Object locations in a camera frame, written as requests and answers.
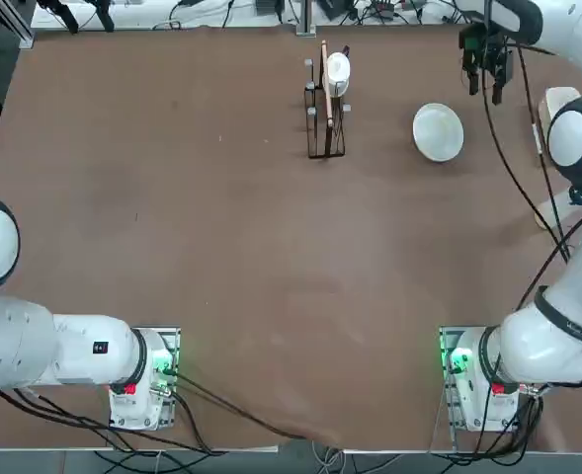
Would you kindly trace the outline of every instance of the brown table surface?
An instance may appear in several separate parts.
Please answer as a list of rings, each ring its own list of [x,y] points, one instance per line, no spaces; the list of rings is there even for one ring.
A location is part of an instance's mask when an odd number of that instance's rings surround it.
[[[353,65],[348,154],[326,163],[305,156],[302,101],[303,60],[322,39],[348,44]],[[528,56],[537,99],[582,88],[562,59]],[[178,325],[182,368],[280,428],[347,448],[429,449],[439,326],[501,322],[550,249],[459,58],[448,27],[39,37],[0,125],[0,198],[23,237],[3,292],[53,312]],[[504,92],[500,139],[541,202],[519,74]],[[463,122],[454,162],[413,145],[428,102]],[[44,392],[106,419],[95,388]],[[282,440],[192,404],[212,445]],[[446,409],[440,418],[433,448],[450,449]],[[183,421],[159,435],[193,443]],[[103,444],[0,400],[0,447],[67,446]],[[582,451],[582,391],[547,397],[534,448]]]

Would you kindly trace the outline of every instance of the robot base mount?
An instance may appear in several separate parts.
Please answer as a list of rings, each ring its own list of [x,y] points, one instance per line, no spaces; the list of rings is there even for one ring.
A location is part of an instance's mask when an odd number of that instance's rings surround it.
[[[480,326],[440,329],[442,368],[452,430],[481,431],[489,390],[485,431],[502,432],[517,413],[519,391],[504,393],[495,384],[491,388],[482,371],[479,341],[485,329]]]
[[[178,370],[181,330],[167,328],[136,328],[147,346],[143,375],[124,393],[109,390],[110,425],[128,430],[161,430],[174,426],[176,389],[174,377],[161,370]]]

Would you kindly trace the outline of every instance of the red emergency stop button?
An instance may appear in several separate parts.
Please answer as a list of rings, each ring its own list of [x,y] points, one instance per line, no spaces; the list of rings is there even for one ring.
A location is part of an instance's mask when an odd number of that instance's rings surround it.
[[[503,386],[502,383],[493,383],[492,385],[490,385],[490,388],[494,395],[506,393],[506,388]]]

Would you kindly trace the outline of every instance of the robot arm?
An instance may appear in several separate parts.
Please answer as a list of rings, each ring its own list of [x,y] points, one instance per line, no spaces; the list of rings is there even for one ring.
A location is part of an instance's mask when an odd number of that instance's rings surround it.
[[[0,285],[17,265],[20,243],[16,219],[0,201]],[[108,316],[53,315],[37,304],[0,296],[0,389],[109,385],[111,423],[156,430],[174,418],[172,381],[160,369],[175,364],[157,331],[131,329]]]
[[[475,21],[485,0],[457,0]],[[582,0],[493,0],[490,25],[508,38],[562,57],[582,70]],[[547,148],[556,169],[582,197],[582,97],[551,122]],[[468,328],[450,366],[466,428],[479,431],[491,386],[487,428],[500,431],[516,412],[519,383],[582,383],[582,244],[561,278],[495,328]]]
[[[486,0],[456,0],[473,20],[484,19]],[[494,0],[491,24],[522,44],[546,49],[582,70],[582,0]]]

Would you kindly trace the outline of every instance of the floor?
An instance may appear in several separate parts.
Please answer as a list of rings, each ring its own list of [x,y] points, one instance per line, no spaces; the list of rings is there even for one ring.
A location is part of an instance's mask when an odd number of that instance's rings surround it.
[[[34,2],[27,5],[19,5],[19,10],[26,18],[33,12]],[[14,65],[18,57],[18,44],[15,39],[0,28],[0,99],[5,97]],[[119,460],[122,457],[112,453],[107,454],[110,458]],[[188,452],[173,453],[178,459],[185,462],[196,459]],[[379,466],[385,460],[390,459],[390,455],[355,455],[356,467],[359,472],[371,470]],[[348,456],[346,472],[354,472],[352,459]],[[166,459],[159,460],[160,469],[173,467]],[[154,471],[155,459],[135,458],[126,465],[136,469],[147,469]],[[391,464],[381,472],[418,472],[418,473],[440,473],[447,462],[434,458],[427,454],[409,454],[403,456],[399,461]],[[91,451],[15,451],[0,452],[0,474],[14,472],[40,472],[41,474],[80,474],[104,472],[110,464],[100,460]],[[218,459],[210,459],[202,463],[195,469],[197,474],[208,473],[254,473],[278,472],[285,473],[316,473],[318,464],[313,458],[310,446],[305,442],[291,442],[281,447],[278,454],[274,453],[230,453]],[[456,467],[453,473],[503,472],[504,468],[492,463],[482,462],[468,468]],[[576,474],[582,474],[582,455],[527,455],[526,459],[513,468],[515,473],[556,473],[570,472],[574,470]],[[121,468],[112,472],[124,472]]]

